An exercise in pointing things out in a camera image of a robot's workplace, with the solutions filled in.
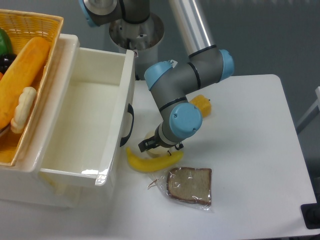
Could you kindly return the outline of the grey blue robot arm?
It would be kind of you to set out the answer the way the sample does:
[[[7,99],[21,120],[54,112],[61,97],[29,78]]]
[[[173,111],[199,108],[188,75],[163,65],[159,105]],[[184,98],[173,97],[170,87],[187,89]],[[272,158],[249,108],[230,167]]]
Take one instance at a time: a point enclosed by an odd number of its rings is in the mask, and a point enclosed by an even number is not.
[[[169,3],[188,54],[187,63],[157,62],[156,53],[145,54],[164,37],[162,20],[151,12],[148,0],[81,0],[79,5],[90,26],[109,24],[111,40],[137,55],[137,75],[145,80],[162,117],[154,135],[139,143],[140,151],[171,148],[193,136],[203,118],[187,94],[229,78],[235,68],[230,53],[217,48],[200,2]]]

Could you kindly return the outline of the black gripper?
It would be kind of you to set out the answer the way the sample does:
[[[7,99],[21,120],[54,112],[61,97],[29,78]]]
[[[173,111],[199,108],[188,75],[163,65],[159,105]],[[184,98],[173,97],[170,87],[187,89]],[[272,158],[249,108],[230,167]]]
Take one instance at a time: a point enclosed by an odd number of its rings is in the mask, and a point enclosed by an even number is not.
[[[184,148],[184,145],[182,142],[170,142],[166,143],[162,141],[162,139],[157,138],[156,136],[152,136],[151,138],[144,139],[138,144],[138,148],[141,153],[148,151],[150,149],[156,149],[159,147],[163,147],[166,149],[174,147],[177,151],[180,151]]]

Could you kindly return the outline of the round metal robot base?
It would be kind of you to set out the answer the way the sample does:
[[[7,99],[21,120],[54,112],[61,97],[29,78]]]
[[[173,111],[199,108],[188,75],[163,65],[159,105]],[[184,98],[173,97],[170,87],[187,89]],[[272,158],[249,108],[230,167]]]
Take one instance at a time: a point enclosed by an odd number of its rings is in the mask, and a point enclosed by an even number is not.
[[[164,38],[164,24],[154,13],[139,24],[116,20],[109,25],[110,39],[120,53],[134,52],[135,78],[144,80],[146,70],[159,62],[158,48]]]

